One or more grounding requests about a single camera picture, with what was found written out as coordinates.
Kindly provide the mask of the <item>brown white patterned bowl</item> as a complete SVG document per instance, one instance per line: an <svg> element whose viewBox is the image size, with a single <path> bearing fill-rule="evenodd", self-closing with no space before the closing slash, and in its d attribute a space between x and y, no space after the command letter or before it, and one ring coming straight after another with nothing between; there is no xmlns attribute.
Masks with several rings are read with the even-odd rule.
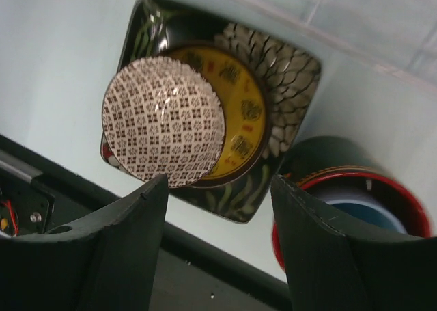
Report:
<svg viewBox="0 0 437 311"><path fill-rule="evenodd" d="M111 152L132 176L167 176L171 188L202 179L225 144L225 114L217 93L188 64L143 57L111 80L102 102Z"/></svg>

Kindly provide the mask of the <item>black square floral plate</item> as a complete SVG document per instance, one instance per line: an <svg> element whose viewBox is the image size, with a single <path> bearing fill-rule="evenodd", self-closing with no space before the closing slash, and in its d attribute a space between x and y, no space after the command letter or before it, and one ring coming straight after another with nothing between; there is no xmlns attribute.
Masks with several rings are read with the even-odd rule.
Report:
<svg viewBox="0 0 437 311"><path fill-rule="evenodd" d="M239 179L210 188L170 188L175 197L234 222L246 223L258 210L300 128L322 73L320 61L303 49L264 32L170 0L138 0L130 18L117 73L143 57L163 56L170 47L206 42L238 56L266 88L271 129L255 165ZM102 158L128 172L102 132Z"/></svg>

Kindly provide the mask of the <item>dark green red-rimmed mug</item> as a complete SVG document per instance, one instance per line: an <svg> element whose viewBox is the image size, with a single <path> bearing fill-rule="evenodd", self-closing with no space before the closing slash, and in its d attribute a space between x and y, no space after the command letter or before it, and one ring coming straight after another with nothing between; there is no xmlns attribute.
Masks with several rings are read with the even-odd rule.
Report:
<svg viewBox="0 0 437 311"><path fill-rule="evenodd" d="M369 193L402 222L407 234L432 235L431 220L418 197L346 138L318 136L293 145L279 174L311 195L334 189Z"/></svg>

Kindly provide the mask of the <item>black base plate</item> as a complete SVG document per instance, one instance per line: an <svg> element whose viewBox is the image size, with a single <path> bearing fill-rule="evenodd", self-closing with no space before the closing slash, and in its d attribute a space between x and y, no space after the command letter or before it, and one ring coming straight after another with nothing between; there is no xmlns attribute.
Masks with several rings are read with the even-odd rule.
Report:
<svg viewBox="0 0 437 311"><path fill-rule="evenodd" d="M1 138L2 310L291 310L287 285L165 221L167 181L125 197Z"/></svg>

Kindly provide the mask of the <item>yellow round patterned plate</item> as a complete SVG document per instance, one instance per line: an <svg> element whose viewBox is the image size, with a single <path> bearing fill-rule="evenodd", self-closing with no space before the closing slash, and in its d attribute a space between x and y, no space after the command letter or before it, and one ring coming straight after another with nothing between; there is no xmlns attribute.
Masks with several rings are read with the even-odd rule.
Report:
<svg viewBox="0 0 437 311"><path fill-rule="evenodd" d="M225 143L215 166L194 187L218 187L239 179L260 158L271 129L271 102L254 71L223 47L192 42L160 53L190 65L211 84L225 115Z"/></svg>

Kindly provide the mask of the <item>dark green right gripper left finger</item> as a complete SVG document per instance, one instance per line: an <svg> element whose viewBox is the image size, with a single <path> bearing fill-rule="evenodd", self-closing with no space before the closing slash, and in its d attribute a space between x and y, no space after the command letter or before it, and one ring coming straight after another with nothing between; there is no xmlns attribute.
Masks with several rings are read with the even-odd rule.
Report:
<svg viewBox="0 0 437 311"><path fill-rule="evenodd" d="M168 180L45 234L1 240L2 310L147 310Z"/></svg>

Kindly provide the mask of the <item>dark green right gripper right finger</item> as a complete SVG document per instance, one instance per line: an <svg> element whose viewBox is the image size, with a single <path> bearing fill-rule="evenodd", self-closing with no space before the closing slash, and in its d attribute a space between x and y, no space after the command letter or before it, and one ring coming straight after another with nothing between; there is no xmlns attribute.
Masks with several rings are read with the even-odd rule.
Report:
<svg viewBox="0 0 437 311"><path fill-rule="evenodd" d="M294 310L435 310L436 239L380 228L282 176L270 193Z"/></svg>

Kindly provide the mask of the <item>light blue inner cup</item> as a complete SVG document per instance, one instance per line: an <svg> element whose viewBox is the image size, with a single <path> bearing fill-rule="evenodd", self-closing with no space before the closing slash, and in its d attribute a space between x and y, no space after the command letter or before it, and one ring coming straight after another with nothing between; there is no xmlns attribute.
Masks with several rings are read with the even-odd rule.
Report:
<svg viewBox="0 0 437 311"><path fill-rule="evenodd" d="M407 234L407 231L400 220L392 214L377 199L369 193L354 190L325 190L313 194L325 203L334 206L355 218L369 224Z"/></svg>

